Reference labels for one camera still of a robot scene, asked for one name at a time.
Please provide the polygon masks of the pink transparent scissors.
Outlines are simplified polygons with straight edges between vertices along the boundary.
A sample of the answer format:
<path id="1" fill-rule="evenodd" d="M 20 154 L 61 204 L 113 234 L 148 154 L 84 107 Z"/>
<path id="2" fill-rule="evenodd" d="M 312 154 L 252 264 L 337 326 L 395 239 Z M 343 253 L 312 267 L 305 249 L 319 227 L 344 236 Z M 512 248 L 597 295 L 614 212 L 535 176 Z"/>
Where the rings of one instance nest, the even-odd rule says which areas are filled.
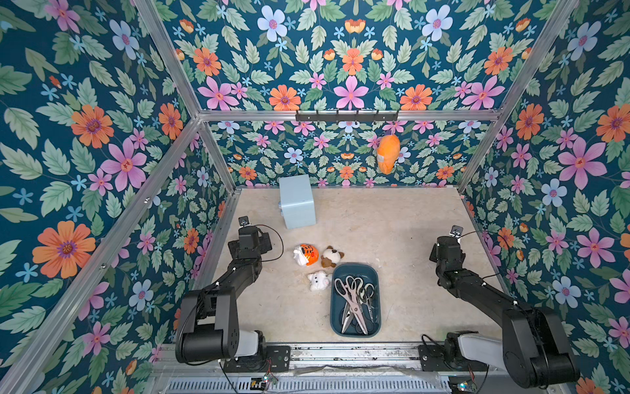
<path id="1" fill-rule="evenodd" d="M 354 277 L 355 280 L 355 288 L 351 291 L 352 295 L 352 306 L 354 318 L 351 323 L 354 321 L 357 325 L 357 330 L 361 332 L 363 335 L 368 334 L 368 329 L 364 319 L 363 306 L 359 300 L 359 292 L 364 285 L 363 279 L 360 277 Z"/>

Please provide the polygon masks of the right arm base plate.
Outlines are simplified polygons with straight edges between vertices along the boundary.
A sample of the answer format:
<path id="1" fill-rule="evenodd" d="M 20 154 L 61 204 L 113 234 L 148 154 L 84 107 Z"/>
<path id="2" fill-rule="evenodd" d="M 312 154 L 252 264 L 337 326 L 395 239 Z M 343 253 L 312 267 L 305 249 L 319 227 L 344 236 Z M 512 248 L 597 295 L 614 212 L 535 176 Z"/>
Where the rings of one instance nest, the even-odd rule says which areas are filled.
<path id="1" fill-rule="evenodd" d="M 487 365 L 448 353 L 441 344 L 432 342 L 418 346 L 418 359 L 425 372 L 485 372 Z"/>

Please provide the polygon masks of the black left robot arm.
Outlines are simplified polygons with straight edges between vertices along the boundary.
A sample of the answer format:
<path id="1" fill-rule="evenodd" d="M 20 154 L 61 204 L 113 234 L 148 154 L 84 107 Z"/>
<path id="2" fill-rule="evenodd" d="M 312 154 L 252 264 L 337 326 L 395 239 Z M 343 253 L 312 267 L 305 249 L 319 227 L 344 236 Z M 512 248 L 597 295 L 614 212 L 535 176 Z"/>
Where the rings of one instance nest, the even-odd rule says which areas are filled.
<path id="1" fill-rule="evenodd" d="M 182 299 L 175 347 L 177 361 L 182 364 L 253 356 L 259 350 L 260 335 L 256 332 L 253 345 L 240 345 L 237 299 L 258 280 L 263 255 L 272 249 L 272 243 L 268 233 L 253 225 L 240 228 L 238 235 L 228 243 L 232 261 L 226 272 Z"/>

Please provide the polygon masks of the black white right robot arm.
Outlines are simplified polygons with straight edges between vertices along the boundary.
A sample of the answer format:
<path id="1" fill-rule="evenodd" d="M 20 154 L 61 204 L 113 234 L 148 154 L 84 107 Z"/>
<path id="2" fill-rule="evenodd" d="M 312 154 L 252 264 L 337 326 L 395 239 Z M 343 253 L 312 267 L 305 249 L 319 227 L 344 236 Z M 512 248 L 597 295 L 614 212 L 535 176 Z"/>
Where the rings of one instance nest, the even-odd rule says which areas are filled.
<path id="1" fill-rule="evenodd" d="M 460 354 L 505 370 L 522 388 L 574 383 L 581 378 L 578 363 L 559 316 L 546 307 L 515 300 L 464 268 L 460 238 L 440 236 L 429 259 L 436 264 L 438 286 L 480 310 L 497 323 L 501 341 L 485 348 L 473 333 L 457 337 Z"/>

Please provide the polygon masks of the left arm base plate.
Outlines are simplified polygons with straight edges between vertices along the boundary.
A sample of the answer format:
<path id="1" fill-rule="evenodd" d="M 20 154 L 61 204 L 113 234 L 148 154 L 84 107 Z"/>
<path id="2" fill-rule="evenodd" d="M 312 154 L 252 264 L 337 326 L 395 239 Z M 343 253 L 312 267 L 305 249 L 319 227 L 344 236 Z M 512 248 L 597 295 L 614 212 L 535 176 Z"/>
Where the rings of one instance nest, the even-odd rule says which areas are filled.
<path id="1" fill-rule="evenodd" d="M 268 346 L 263 353 L 227 361 L 227 373 L 281 373 L 290 369 L 290 346 Z"/>

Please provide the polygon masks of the black scissors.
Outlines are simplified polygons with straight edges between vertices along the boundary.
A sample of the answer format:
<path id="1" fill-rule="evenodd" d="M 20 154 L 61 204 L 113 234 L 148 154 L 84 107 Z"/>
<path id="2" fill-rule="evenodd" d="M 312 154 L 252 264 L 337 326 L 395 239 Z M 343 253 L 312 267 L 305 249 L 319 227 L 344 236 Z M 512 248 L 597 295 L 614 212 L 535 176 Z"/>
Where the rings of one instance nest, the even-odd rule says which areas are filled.
<path id="1" fill-rule="evenodd" d="M 376 288 L 372 283 L 364 284 L 359 292 L 359 300 L 361 305 L 365 305 L 369 319 L 374 322 L 374 313 L 372 301 L 376 295 Z"/>

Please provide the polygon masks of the cream kitchen shears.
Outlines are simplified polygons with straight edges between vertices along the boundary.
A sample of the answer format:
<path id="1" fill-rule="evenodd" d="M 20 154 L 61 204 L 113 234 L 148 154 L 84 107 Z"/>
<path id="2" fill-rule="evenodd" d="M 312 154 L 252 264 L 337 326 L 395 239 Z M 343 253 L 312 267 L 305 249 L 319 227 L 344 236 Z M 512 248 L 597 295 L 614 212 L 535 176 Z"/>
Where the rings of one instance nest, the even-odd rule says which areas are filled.
<path id="1" fill-rule="evenodd" d="M 346 301 L 341 320 L 341 333 L 345 334 L 354 318 L 351 291 L 355 288 L 355 280 L 354 277 L 350 276 L 345 279 L 337 278 L 333 285 L 337 294 Z"/>

